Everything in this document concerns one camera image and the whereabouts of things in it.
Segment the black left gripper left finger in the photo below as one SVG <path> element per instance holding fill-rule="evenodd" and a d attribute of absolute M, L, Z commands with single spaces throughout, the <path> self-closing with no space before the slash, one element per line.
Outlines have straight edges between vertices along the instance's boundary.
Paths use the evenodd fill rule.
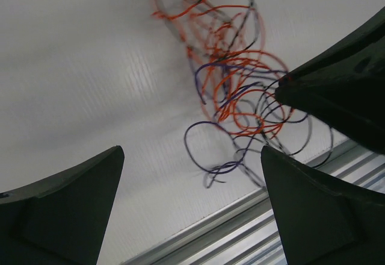
<path fill-rule="evenodd" d="M 125 155 L 95 157 L 1 193 L 1 264 L 96 264 Z"/>

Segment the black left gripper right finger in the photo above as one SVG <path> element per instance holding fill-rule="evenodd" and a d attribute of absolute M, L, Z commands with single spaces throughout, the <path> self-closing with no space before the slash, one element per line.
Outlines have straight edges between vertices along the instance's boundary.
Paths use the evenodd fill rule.
<path fill-rule="evenodd" d="M 384 264 L 384 194 L 269 146 L 260 157 L 288 264 Z"/>

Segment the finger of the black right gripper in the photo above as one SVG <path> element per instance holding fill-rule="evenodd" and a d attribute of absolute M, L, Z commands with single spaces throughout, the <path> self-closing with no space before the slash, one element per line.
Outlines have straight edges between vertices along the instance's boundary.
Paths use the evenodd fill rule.
<path fill-rule="evenodd" d="M 279 81 L 276 99 L 384 153 L 384 14 Z"/>

